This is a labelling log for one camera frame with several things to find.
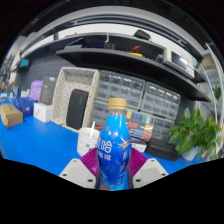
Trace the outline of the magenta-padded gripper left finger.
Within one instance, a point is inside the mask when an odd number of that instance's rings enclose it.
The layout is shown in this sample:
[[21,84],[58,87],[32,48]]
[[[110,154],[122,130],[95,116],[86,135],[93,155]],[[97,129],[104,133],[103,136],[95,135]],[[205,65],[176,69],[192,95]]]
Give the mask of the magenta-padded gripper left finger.
[[78,186],[95,189],[99,179],[97,150],[91,149],[81,159],[72,159],[60,177]]

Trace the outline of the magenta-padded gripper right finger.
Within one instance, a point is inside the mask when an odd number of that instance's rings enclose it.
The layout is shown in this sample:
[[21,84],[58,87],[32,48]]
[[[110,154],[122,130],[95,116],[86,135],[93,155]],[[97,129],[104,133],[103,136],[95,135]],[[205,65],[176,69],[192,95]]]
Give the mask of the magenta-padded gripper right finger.
[[127,171],[129,189],[141,188],[166,176],[167,171],[155,158],[147,159],[138,150],[131,149]]

